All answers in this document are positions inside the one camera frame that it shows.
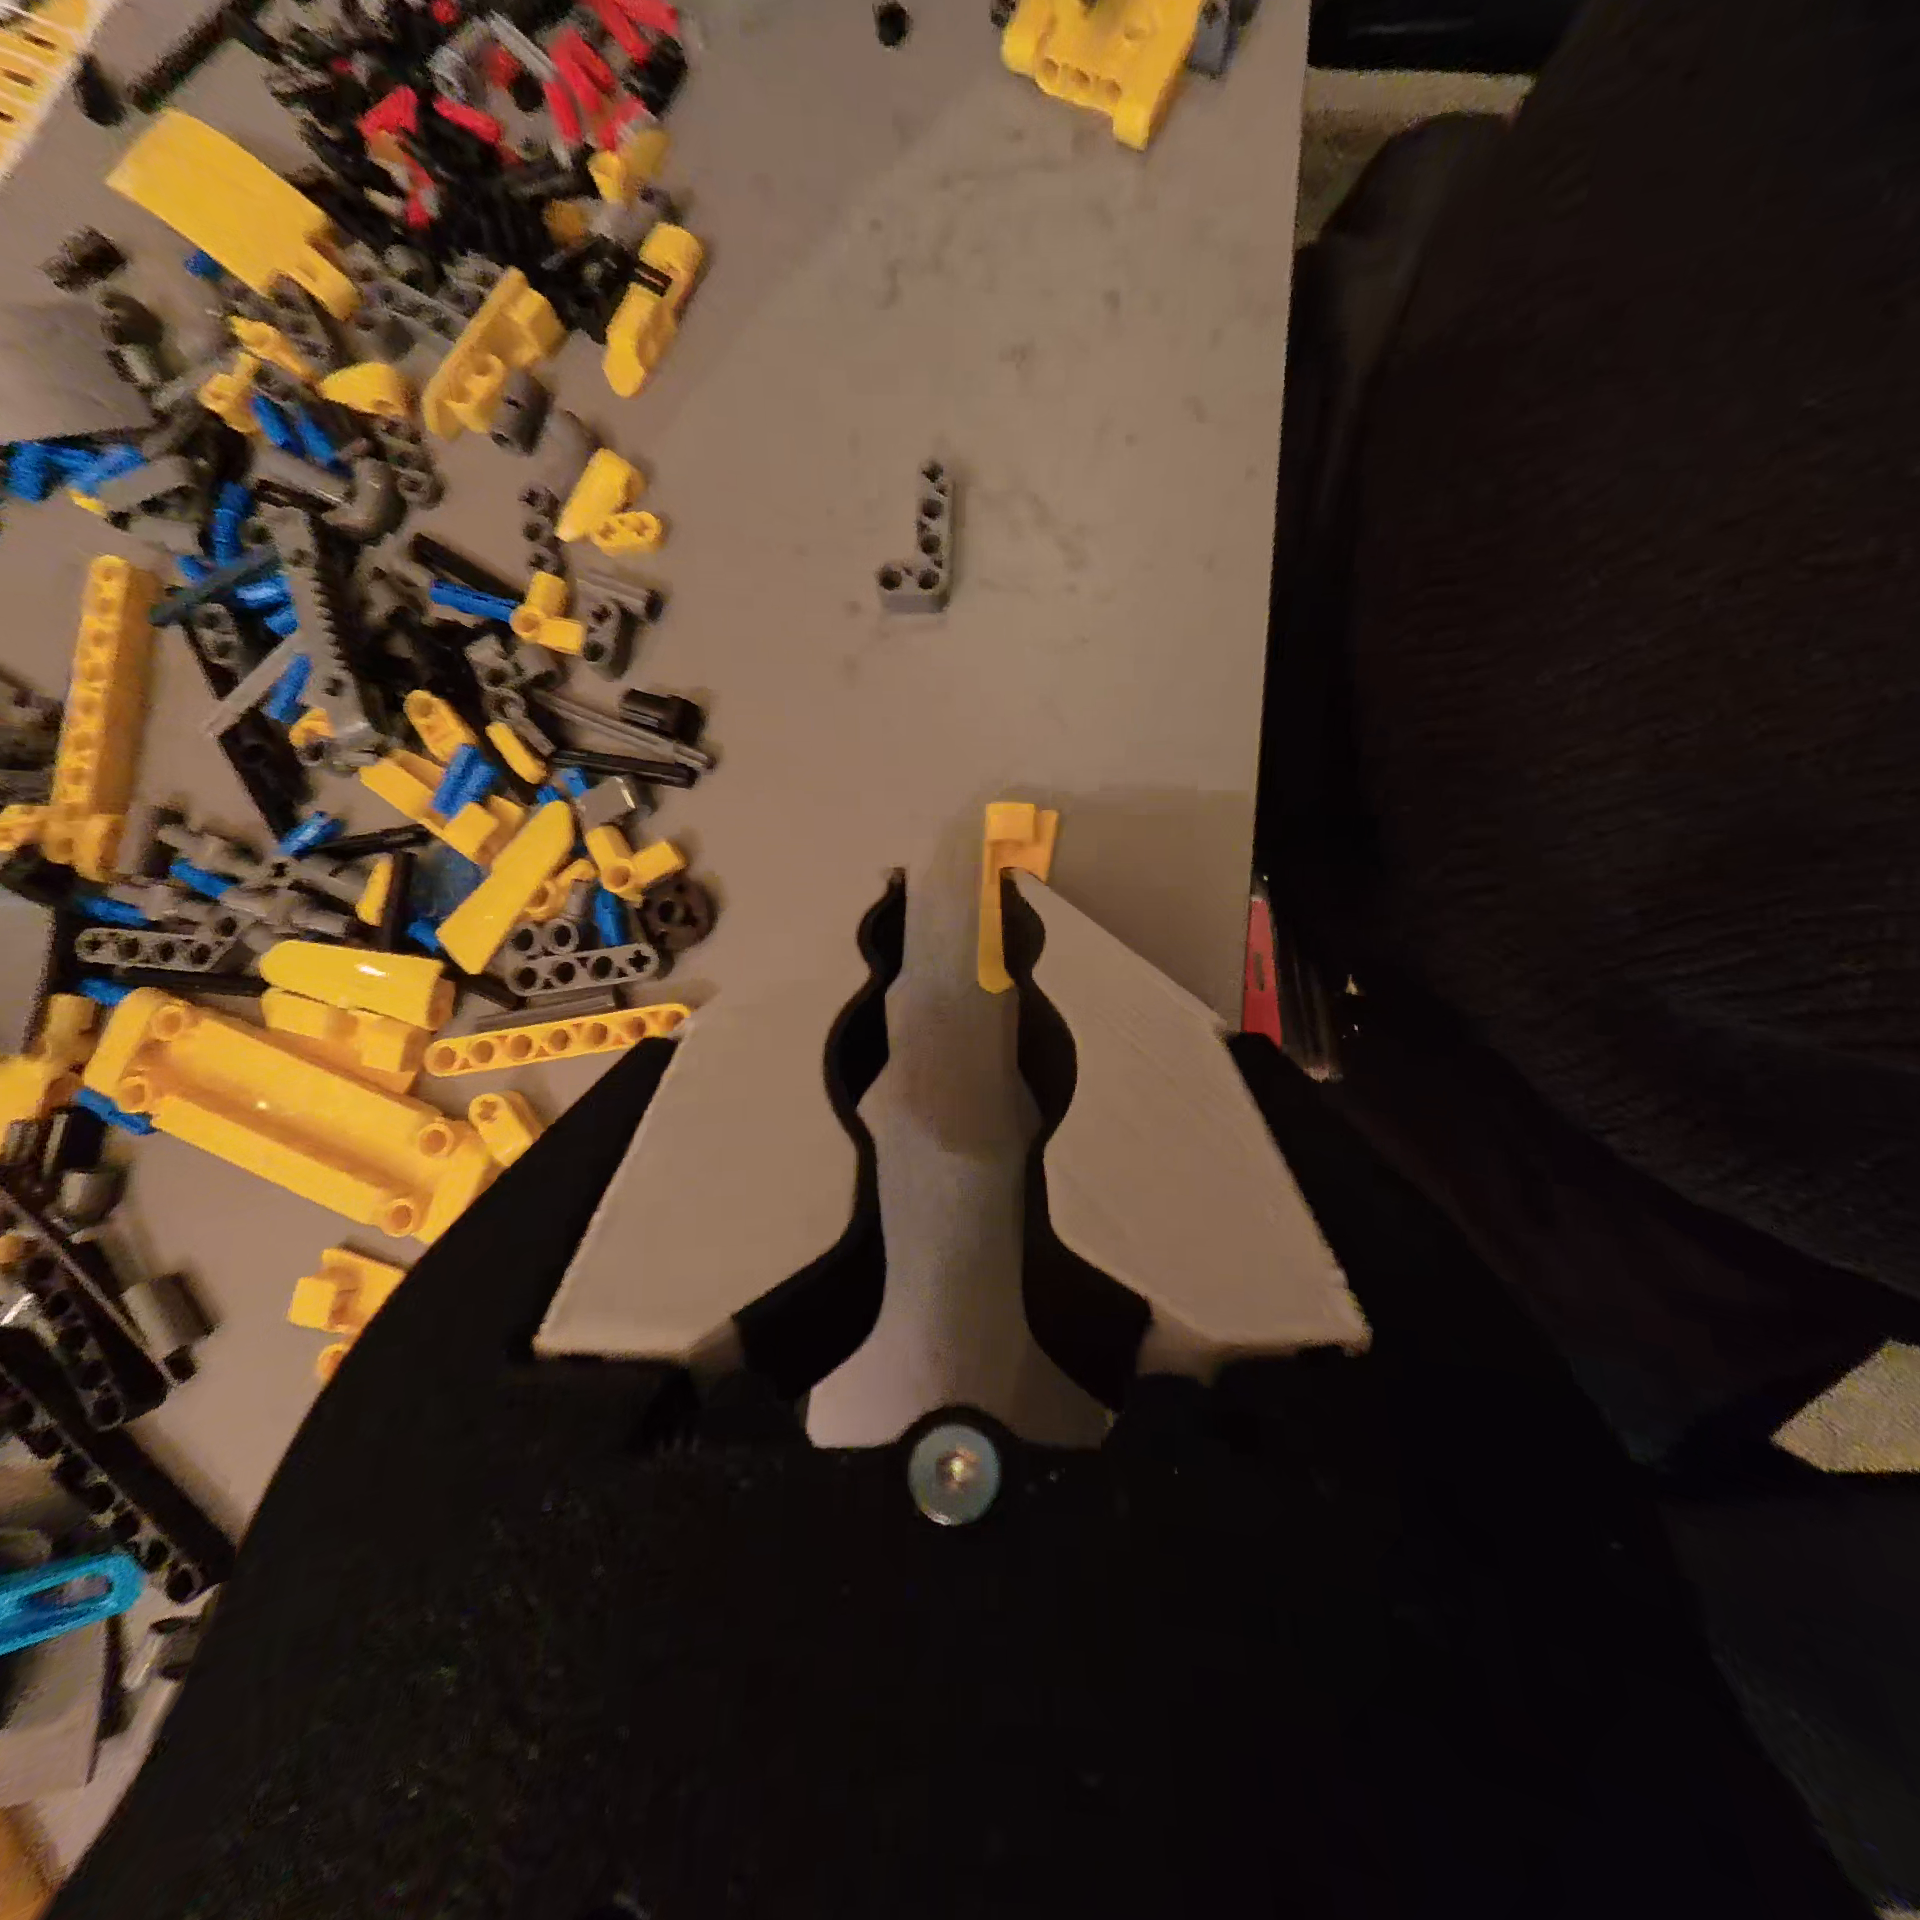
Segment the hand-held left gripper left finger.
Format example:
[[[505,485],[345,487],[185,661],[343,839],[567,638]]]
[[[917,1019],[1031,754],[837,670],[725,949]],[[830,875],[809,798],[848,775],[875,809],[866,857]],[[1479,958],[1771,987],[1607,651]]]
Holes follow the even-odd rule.
[[[827,1378],[869,1339],[887,1255],[859,1106],[889,1065],[905,905],[889,871],[846,962],[695,1015],[544,1312],[542,1358]]]

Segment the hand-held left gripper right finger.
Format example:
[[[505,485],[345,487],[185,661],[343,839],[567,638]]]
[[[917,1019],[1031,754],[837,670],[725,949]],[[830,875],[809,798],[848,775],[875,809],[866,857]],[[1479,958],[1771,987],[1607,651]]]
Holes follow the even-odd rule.
[[[1374,1333],[1223,1017],[1033,873],[999,880],[1015,1063],[1038,1115],[1022,1307],[1104,1410],[1138,1381],[1360,1355]]]

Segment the small yellow angled piece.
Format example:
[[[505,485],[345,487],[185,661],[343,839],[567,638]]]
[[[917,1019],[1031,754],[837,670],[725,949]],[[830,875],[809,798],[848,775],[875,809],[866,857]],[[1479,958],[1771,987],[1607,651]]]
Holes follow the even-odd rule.
[[[1049,880],[1061,814],[1024,800],[997,800],[983,811],[976,889],[976,985],[990,994],[1015,987],[1003,960],[1001,878],[1029,873]]]

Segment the thin yellow holed beam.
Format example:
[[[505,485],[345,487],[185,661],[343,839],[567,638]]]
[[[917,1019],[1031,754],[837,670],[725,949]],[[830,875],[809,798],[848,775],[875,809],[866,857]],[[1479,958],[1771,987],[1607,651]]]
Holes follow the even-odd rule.
[[[656,1001],[558,1019],[498,1024],[432,1040],[423,1051],[423,1072],[439,1079],[459,1079],[482,1072],[512,1072],[526,1065],[601,1058],[649,1040],[672,1040],[690,1019],[693,1008],[686,1003]]]

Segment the red plastic strip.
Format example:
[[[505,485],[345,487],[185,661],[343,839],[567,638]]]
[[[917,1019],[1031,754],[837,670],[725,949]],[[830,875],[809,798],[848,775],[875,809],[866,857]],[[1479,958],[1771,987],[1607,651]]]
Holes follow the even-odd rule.
[[[1259,880],[1250,885],[1241,949],[1239,1031],[1285,1049],[1285,1010],[1273,912]]]

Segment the long yellow block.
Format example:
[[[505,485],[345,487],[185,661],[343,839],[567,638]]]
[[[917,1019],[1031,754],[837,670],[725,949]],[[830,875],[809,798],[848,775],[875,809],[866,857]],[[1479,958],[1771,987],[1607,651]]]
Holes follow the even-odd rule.
[[[80,1083],[158,1134],[391,1239],[437,1241],[501,1175],[471,1122],[158,990],[112,1008]]]

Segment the grey angled holed beam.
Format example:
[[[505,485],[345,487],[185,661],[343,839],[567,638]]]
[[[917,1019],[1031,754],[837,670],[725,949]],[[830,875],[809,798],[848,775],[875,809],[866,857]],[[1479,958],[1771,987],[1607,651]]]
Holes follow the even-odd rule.
[[[953,478],[942,459],[917,469],[914,528],[907,551],[875,569],[880,610],[887,615],[944,613],[953,590],[955,507]]]

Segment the pile of mixed building pieces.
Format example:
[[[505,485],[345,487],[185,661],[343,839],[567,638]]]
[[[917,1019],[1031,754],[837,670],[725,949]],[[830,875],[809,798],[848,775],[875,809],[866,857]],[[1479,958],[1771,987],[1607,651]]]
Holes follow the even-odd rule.
[[[635,398],[704,245],[661,190],[683,5],[213,5],[128,82],[91,53],[105,14],[5,5],[5,174],[57,94],[135,117],[126,149],[187,112],[325,208],[361,297],[254,295],[121,199],[185,245],[203,336],[98,226],[43,261],[59,304],[5,318],[5,507],[69,503],[158,583],[117,875],[5,857],[50,921],[5,1051],[5,1442],[80,1511],[80,1547],[5,1538],[5,1573],[128,1552],[137,1600],[192,1607],[233,1545],[130,1431],[210,1319],[103,1246],[107,1138],[169,1136],[82,1070],[158,990],[471,1122],[503,1175],[537,1113],[418,1095],[425,1047],[633,1008],[709,935],[683,853],[640,837],[713,763],[695,702],[626,686],[663,597],[569,567],[665,526],[549,384],[590,343]]]

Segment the person's dark clothing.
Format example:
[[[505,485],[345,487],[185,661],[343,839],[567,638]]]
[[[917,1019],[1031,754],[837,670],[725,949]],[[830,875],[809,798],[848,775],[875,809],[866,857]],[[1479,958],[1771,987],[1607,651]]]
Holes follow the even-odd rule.
[[[1301,254],[1262,857],[1643,1461],[1915,1339],[1915,5],[1584,5]]]

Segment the thick yellow holed beam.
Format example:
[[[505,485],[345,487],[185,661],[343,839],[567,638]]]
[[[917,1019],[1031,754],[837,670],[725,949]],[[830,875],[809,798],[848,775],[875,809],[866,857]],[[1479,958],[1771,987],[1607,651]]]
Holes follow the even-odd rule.
[[[117,875],[149,711],[155,597],[155,578],[130,560],[89,565],[48,795],[5,807],[2,857],[37,850],[85,880]]]

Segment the yellow curved panel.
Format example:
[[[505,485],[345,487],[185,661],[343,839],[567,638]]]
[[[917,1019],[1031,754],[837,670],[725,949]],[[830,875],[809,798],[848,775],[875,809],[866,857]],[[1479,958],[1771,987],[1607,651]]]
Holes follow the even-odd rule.
[[[201,119],[160,112],[105,183],[254,295],[290,283],[336,320],[359,313],[361,295],[325,208]]]

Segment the yellow blue assembled part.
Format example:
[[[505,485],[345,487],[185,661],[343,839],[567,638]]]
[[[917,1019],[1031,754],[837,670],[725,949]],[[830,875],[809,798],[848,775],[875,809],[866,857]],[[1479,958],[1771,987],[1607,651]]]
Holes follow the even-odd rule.
[[[1189,75],[1218,80],[1259,2],[994,5],[999,59],[1051,101],[1102,117],[1131,153],[1161,130]]]

